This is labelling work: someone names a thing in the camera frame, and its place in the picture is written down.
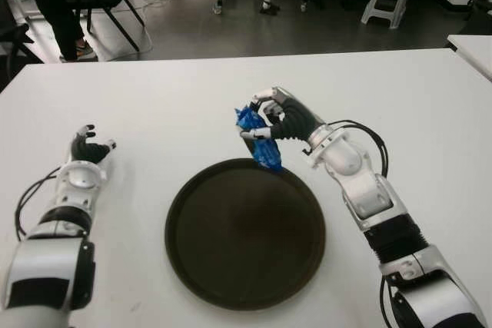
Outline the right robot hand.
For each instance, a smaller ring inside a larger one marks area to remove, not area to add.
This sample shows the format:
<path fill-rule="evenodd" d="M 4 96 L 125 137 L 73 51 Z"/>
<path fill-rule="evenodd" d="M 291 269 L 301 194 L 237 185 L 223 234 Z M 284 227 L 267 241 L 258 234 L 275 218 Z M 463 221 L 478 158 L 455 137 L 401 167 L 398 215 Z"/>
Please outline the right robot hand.
<path fill-rule="evenodd" d="M 273 102 L 277 119 L 266 128 L 242 129 L 240 136 L 248 140 L 298 139 L 308 142 L 309 137 L 324 122 L 290 92 L 280 87 L 269 88 L 254 95 L 250 103 L 259 109 L 265 102 Z"/>

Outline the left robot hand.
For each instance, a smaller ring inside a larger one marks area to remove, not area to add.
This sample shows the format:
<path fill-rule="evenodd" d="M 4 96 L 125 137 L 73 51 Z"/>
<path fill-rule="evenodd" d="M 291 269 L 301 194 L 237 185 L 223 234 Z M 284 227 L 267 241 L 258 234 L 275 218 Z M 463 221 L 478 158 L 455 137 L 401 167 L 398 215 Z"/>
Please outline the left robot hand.
<path fill-rule="evenodd" d="M 88 139 L 95 136 L 95 126 L 93 124 L 86 124 L 80 128 L 71 141 L 69 160 L 99 164 L 117 147 L 116 142 L 113 140 L 109 140 L 104 144 L 89 143 Z"/>

